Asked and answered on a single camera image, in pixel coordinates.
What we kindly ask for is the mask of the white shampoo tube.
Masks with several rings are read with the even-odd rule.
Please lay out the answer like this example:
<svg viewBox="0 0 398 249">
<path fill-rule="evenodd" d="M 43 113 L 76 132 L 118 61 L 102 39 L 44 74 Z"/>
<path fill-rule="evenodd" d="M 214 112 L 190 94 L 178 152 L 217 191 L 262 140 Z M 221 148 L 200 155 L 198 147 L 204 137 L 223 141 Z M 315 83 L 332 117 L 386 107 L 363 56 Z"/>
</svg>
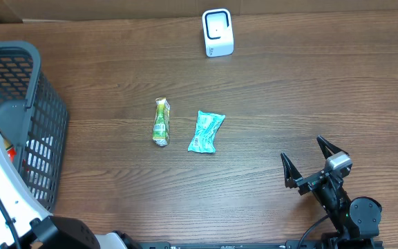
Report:
<svg viewBox="0 0 398 249">
<path fill-rule="evenodd" d="M 42 188 L 47 188 L 51 185 L 51 180 L 47 177 L 47 174 L 50 171 L 50 163 L 48 160 L 50 160 L 53 154 L 51 151 L 53 137 L 42 138 L 41 140 L 42 142 L 30 140 L 26 143 L 27 148 L 37 154 L 34 155 L 32 152 L 28 153 L 27 165 L 37 170 L 37 172 L 27 171 L 28 182 Z"/>
</svg>

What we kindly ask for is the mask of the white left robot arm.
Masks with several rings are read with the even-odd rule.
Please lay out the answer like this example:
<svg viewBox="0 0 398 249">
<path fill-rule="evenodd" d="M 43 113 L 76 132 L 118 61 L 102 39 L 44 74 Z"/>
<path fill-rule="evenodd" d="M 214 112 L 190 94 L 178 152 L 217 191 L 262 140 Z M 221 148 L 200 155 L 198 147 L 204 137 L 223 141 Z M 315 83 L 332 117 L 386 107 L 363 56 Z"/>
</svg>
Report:
<svg viewBox="0 0 398 249">
<path fill-rule="evenodd" d="M 0 133 L 0 248 L 139 248 L 125 233 L 93 234 L 80 220 L 52 215 L 13 165 Z"/>
</svg>

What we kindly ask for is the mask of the teal snack packet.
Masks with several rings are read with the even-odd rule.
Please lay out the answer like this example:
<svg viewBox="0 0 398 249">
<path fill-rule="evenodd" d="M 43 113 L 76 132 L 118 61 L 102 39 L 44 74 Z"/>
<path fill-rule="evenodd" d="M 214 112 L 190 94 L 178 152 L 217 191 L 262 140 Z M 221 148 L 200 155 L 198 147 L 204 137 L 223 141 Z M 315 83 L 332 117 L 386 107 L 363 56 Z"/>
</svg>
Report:
<svg viewBox="0 0 398 249">
<path fill-rule="evenodd" d="M 195 134 L 187 151 L 201 154 L 214 154 L 214 139 L 226 115 L 198 112 Z"/>
</svg>

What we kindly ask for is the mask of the green snack bar wrapper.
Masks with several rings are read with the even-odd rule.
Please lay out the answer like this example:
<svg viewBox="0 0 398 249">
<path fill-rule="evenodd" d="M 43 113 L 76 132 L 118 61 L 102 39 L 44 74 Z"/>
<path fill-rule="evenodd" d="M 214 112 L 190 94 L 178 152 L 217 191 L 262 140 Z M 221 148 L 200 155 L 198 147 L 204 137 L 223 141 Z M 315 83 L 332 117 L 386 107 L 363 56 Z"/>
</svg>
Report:
<svg viewBox="0 0 398 249">
<path fill-rule="evenodd" d="M 161 147 L 169 144 L 169 121 L 171 106 L 166 98 L 157 98 L 156 114 L 153 124 L 153 141 Z"/>
</svg>

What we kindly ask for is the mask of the orange spaghetti pack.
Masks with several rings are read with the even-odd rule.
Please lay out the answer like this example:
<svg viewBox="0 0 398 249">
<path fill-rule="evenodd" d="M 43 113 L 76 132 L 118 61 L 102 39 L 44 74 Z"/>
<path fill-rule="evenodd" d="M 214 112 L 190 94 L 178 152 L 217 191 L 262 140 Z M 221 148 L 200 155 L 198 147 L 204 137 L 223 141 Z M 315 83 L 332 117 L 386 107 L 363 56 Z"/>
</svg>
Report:
<svg viewBox="0 0 398 249">
<path fill-rule="evenodd" d="M 15 160 L 15 156 L 17 155 L 15 146 L 6 138 L 3 139 L 4 146 L 6 148 L 7 154 L 9 156 L 10 161 L 13 163 Z"/>
</svg>

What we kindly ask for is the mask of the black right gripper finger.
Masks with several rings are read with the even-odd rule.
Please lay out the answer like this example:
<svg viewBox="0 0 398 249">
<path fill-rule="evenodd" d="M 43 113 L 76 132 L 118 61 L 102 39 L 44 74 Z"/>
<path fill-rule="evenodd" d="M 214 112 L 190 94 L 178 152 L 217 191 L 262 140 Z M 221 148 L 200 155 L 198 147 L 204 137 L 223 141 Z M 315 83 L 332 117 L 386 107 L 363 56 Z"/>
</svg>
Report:
<svg viewBox="0 0 398 249">
<path fill-rule="evenodd" d="M 281 153 L 281 160 L 284 170 L 285 186 L 288 188 L 297 188 L 299 186 L 298 182 L 301 181 L 303 177 L 285 153 Z"/>
<path fill-rule="evenodd" d="M 348 152 L 333 145 L 331 142 L 326 140 L 323 136 L 317 136 L 316 141 L 318 142 L 319 147 L 321 148 L 321 151 L 322 151 L 325 159 L 328 159 L 329 157 L 331 157 L 337 153 L 340 153 L 340 152 L 342 152 L 346 155 L 349 155 Z"/>
</svg>

